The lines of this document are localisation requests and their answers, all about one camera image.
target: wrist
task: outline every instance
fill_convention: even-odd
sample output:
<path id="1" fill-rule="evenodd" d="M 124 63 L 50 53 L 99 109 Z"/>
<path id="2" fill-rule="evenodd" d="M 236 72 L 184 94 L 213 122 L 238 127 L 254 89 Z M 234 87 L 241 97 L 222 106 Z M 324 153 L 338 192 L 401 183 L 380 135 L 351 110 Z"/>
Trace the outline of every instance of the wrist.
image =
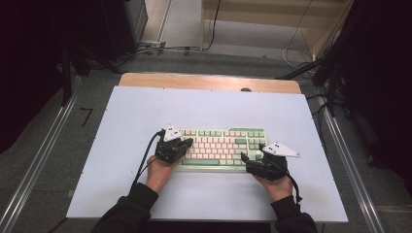
<path id="1" fill-rule="evenodd" d="M 155 191 L 157 194 L 159 194 L 161 191 L 161 185 L 159 183 L 147 181 L 146 186 L 150 188 L 151 190 Z"/>
<path id="2" fill-rule="evenodd" d="M 284 199 L 285 197 L 289 197 L 292 195 L 288 191 L 279 190 L 278 188 L 271 187 L 267 187 L 266 192 L 273 202 L 279 201 L 281 199 Z"/>

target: metal frame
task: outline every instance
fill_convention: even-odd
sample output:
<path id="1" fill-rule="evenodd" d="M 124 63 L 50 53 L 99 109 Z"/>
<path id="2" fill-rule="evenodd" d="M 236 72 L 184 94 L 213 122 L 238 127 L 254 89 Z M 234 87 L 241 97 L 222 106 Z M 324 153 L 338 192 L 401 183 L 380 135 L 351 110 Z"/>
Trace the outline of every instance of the metal frame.
<path id="1" fill-rule="evenodd" d="M 78 95 L 78 90 L 81 88 L 83 82 L 82 79 L 77 76 L 74 80 L 74 92 L 71 98 L 68 100 L 65 107 L 60 107 L 60 110 L 51 125 L 45 140 L 37 151 L 36 156 L 33 159 L 29 169 L 27 170 L 23 180 L 18 185 L 18 188 L 15 190 L 9 205 L 7 206 L 6 212 L 3 214 L 0 220 L 0 232 L 9 233 L 12 232 L 13 227 L 17 221 L 17 218 L 24 207 L 25 202 L 27 201 L 31 190 L 33 189 L 34 184 L 39 178 L 40 173 L 42 172 L 43 167 L 48 160 L 48 157 L 52 151 L 53 145 L 58 138 L 61 129 L 66 122 L 67 117 L 69 117 L 70 112 L 72 111 L 73 105 L 76 102 Z"/>
<path id="2" fill-rule="evenodd" d="M 324 98 L 319 98 L 321 105 L 325 103 Z M 352 159 L 351 152 L 346 145 L 345 139 L 339 129 L 338 123 L 335 117 L 330 115 L 328 109 L 325 111 L 326 123 L 332 135 L 333 141 L 336 144 L 340 158 L 342 159 L 343 166 L 345 167 L 346 173 L 348 175 L 349 181 L 351 182 L 352 188 L 357 196 L 358 202 L 360 204 L 360 209 L 363 212 L 363 216 L 366 220 L 366 224 L 369 227 L 370 232 L 384 233 L 384 226 L 378 216 L 378 213 L 373 205 L 373 202 L 367 192 L 366 186 L 363 183 L 361 174 Z"/>

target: black curtain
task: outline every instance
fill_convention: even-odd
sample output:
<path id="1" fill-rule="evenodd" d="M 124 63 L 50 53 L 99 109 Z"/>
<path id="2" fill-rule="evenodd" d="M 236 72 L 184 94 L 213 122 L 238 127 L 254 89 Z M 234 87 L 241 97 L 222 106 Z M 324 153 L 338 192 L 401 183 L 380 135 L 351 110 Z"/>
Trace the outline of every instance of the black curtain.
<path id="1" fill-rule="evenodd" d="M 344 43 L 339 60 L 345 81 L 342 91 L 374 131 L 374 138 L 366 140 L 370 151 L 404 178 L 410 193 L 411 12 L 412 2 L 408 0 L 355 1 L 347 20 L 355 27 Z"/>

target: black glove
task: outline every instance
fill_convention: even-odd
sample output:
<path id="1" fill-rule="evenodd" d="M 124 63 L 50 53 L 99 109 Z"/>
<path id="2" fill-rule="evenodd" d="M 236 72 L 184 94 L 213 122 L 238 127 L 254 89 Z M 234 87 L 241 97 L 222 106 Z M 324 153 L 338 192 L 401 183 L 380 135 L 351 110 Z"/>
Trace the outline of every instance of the black glove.
<path id="1" fill-rule="evenodd" d="M 251 161 L 246 154 L 241 153 L 241 159 L 246 164 L 246 172 L 272 182 L 286 176 L 288 173 L 286 158 L 267 153 L 262 150 L 263 147 L 263 144 L 259 144 L 259 150 L 263 152 L 262 162 Z"/>
<path id="2" fill-rule="evenodd" d="M 174 163 L 179 158 L 185 156 L 188 148 L 191 147 L 193 139 L 182 141 L 180 138 L 169 142 L 164 142 L 165 131 L 161 131 L 160 140 L 157 143 L 154 155 L 163 162 Z"/>

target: black cloth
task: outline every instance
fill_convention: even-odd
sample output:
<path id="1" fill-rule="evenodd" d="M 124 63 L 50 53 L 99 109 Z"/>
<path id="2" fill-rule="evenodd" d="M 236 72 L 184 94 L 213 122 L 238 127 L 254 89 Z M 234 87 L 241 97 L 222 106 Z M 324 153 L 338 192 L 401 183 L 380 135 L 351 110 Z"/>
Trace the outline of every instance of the black cloth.
<path id="1" fill-rule="evenodd" d="M 140 227 L 151 218 L 150 209 L 158 194 L 142 183 L 132 186 L 130 193 L 119 199 L 91 230 L 92 233 L 139 232 Z M 313 219 L 302 213 L 293 202 L 293 196 L 271 203 L 278 221 L 278 232 L 318 232 Z"/>

